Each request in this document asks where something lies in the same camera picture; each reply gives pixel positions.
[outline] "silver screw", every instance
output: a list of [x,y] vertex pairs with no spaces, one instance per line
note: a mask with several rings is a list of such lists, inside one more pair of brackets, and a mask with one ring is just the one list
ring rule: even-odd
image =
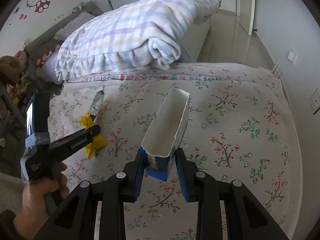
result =
[[124,178],[125,177],[125,173],[124,172],[119,172],[119,173],[117,173],[117,178],[118,179],[122,179],[122,178]]
[[88,181],[83,181],[80,183],[80,187],[88,187],[90,183]]
[[242,182],[239,181],[239,180],[237,180],[237,179],[235,179],[232,183],[233,183],[233,185],[235,185],[236,187],[241,187],[241,186],[242,186]]
[[204,178],[204,177],[205,177],[205,173],[202,172],[202,171],[198,171],[198,172],[196,173],[196,176],[197,176],[198,178]]

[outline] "device screen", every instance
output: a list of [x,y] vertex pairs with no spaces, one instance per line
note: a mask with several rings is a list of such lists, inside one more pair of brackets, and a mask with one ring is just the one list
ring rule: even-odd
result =
[[27,110],[27,136],[33,133],[33,102]]

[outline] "headboard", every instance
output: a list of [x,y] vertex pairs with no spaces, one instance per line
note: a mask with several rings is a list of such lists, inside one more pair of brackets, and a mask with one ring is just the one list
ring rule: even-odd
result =
[[87,3],[81,11],[72,13],[65,17],[47,31],[42,33],[38,38],[27,44],[25,49],[29,54],[29,59],[36,64],[37,60],[42,58],[45,52],[48,50],[54,51],[57,44],[61,45],[63,41],[55,40],[55,33],[66,26],[68,22],[75,19],[82,12],[88,12],[94,16],[103,14],[103,11],[101,11],[93,2]]

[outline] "pillow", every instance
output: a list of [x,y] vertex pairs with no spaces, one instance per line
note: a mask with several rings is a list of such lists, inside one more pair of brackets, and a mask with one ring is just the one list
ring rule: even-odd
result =
[[55,65],[57,62],[59,50],[56,49],[54,53],[44,62],[41,68],[37,68],[36,76],[38,78],[43,78],[47,82],[55,83],[57,85],[61,84],[58,81],[56,72],[55,72]]
[[92,14],[88,12],[82,12],[78,15],[77,18],[70,21],[62,29],[58,30],[54,35],[54,39],[57,41],[65,41],[71,33],[80,28],[83,24],[89,22],[95,18]]

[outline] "folded blanket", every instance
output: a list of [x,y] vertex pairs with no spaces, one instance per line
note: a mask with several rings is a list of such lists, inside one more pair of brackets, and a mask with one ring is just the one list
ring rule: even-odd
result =
[[108,70],[154,66],[179,59],[189,26],[216,13],[221,0],[140,0],[82,25],[62,44],[59,81]]

